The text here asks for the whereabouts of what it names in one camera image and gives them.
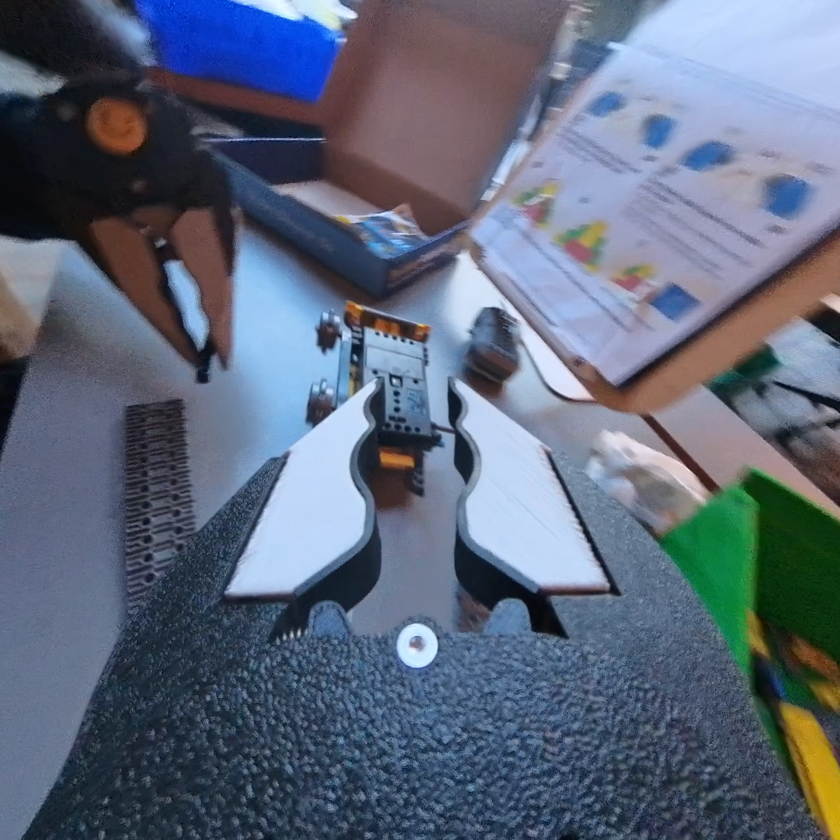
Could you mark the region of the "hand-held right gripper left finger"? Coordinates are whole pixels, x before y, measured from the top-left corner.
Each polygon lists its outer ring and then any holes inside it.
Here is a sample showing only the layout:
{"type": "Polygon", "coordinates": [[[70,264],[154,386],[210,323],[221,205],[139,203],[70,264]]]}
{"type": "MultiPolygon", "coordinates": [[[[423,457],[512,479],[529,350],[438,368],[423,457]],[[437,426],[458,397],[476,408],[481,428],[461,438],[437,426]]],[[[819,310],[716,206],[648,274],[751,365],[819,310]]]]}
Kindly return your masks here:
{"type": "Polygon", "coordinates": [[[372,592],[382,546],[370,489],[382,382],[373,380],[291,446],[224,590],[228,602],[350,611],[372,592]]]}

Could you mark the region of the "large blue box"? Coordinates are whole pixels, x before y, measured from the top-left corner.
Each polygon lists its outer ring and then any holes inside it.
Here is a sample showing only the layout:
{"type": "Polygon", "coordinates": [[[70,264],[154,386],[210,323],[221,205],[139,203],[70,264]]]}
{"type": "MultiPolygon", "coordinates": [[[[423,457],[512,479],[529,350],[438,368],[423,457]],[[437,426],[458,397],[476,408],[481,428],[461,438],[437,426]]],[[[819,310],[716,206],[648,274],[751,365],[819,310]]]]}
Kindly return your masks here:
{"type": "Polygon", "coordinates": [[[230,1],[137,1],[158,64],[171,73],[318,100],[345,43],[340,31],[230,1]]]}

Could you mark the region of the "crumpled white tissue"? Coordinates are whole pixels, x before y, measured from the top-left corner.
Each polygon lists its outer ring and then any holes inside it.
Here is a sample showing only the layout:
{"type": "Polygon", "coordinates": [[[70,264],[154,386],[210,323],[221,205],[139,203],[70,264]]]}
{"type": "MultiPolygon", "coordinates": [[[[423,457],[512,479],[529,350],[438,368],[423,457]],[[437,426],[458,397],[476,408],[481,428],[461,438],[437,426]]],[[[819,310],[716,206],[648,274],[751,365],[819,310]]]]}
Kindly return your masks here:
{"type": "Polygon", "coordinates": [[[657,536],[690,519],[710,497],[678,460],[623,433],[601,431],[591,443],[584,471],[657,536]]]}

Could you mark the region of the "grey building block assembly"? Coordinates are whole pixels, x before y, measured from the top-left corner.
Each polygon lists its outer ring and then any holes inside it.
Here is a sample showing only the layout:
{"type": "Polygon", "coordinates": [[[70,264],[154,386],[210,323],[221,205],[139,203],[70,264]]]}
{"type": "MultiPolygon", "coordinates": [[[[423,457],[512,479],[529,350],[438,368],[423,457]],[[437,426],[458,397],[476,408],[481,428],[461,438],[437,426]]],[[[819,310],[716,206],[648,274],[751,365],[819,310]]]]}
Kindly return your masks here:
{"type": "Polygon", "coordinates": [[[504,308],[483,308],[469,330],[466,367],[494,385],[503,385],[520,368],[519,344],[518,320],[504,308]]]}

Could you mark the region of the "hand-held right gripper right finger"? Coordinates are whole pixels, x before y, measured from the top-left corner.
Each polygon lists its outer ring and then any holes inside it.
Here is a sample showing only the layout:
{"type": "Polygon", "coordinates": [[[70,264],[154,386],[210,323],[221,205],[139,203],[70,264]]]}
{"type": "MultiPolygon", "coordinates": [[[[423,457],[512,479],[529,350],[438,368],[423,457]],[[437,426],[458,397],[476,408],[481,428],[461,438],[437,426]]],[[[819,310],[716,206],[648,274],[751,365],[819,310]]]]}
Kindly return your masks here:
{"type": "Polygon", "coordinates": [[[461,380],[448,381],[455,467],[455,572],[485,608],[613,593],[613,579],[549,446],[461,380]]]}

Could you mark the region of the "robot kit instruction booklet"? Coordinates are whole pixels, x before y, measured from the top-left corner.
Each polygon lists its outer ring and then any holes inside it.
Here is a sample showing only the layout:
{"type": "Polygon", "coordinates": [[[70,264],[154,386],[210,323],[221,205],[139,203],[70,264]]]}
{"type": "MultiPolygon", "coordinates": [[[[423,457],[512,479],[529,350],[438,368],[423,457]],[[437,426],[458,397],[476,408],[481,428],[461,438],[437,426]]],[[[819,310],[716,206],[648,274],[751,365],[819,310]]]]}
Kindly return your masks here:
{"type": "Polygon", "coordinates": [[[431,240],[408,203],[378,213],[335,215],[333,220],[381,259],[402,256],[431,240]]]}

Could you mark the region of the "wooden partition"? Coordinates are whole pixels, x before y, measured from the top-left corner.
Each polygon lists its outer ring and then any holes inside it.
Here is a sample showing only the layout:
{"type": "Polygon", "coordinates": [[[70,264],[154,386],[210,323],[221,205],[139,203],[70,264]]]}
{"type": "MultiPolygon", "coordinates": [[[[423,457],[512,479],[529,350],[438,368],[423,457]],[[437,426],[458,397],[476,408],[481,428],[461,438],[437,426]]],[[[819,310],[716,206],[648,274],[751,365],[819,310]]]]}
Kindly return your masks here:
{"type": "Polygon", "coordinates": [[[65,250],[59,240],[1,237],[1,363],[35,347],[65,250]]]}

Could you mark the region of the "yellow black toy car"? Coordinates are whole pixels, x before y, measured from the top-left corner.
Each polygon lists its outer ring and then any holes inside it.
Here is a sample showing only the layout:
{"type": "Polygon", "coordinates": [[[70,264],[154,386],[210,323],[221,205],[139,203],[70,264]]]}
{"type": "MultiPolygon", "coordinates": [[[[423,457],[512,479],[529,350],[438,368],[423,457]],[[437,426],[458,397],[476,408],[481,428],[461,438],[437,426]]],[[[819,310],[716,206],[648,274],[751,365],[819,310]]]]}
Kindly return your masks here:
{"type": "Polygon", "coordinates": [[[354,301],[341,312],[323,311],[316,325],[317,346],[339,349],[335,383],[311,385],[307,423],[314,427],[373,381],[381,381],[384,417],[378,425],[380,466],[402,473],[416,496],[425,493],[425,455],[442,444],[432,420],[427,387],[431,328],[354,301]]]}

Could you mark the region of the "flat grey track strip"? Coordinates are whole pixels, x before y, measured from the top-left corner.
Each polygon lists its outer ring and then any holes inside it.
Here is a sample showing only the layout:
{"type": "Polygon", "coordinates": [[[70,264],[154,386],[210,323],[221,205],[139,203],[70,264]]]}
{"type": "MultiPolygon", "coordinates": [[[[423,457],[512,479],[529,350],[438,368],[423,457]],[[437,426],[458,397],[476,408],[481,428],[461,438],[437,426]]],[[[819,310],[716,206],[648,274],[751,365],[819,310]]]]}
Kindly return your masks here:
{"type": "Polygon", "coordinates": [[[122,476],[127,611],[134,616],[196,527],[183,400],[125,408],[122,476]]]}

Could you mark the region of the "grey cardboard box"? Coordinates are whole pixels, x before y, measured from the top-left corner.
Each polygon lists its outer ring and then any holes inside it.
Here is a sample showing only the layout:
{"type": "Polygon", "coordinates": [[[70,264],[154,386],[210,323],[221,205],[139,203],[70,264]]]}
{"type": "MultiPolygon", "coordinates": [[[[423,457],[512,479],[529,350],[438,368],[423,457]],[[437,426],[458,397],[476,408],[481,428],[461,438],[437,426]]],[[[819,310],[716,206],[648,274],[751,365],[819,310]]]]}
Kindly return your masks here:
{"type": "Polygon", "coordinates": [[[548,71],[569,2],[365,2],[321,105],[322,139],[209,142],[261,226],[373,299],[454,259],[548,71]],[[340,200],[407,205],[426,235],[377,255],[340,200]]]}

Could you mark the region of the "green plastic bin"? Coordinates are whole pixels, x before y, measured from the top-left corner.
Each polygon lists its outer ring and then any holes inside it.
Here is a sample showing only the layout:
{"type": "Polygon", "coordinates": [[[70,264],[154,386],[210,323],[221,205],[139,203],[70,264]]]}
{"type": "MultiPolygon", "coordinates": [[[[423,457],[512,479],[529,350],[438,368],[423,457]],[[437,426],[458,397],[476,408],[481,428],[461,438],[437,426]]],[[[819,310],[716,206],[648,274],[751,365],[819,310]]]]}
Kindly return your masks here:
{"type": "Polygon", "coordinates": [[[748,613],[831,655],[839,668],[839,520],[758,470],[659,540],[699,596],[753,694],[748,613]]]}

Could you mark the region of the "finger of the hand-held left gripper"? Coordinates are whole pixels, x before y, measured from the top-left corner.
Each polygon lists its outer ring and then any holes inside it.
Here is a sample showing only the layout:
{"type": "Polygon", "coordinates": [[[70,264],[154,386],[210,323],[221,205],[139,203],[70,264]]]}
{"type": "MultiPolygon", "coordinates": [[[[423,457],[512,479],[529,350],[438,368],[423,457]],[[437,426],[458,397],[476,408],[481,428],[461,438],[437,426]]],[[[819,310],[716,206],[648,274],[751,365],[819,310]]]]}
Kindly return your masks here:
{"type": "Polygon", "coordinates": [[[170,293],[157,250],[179,212],[134,212],[101,217],[88,225],[91,253],[101,269],[147,323],[196,368],[201,355],[170,293]]]}
{"type": "Polygon", "coordinates": [[[234,285],[212,209],[186,210],[173,223],[168,241],[196,284],[208,337],[221,367],[228,368],[234,344],[234,285]]]}

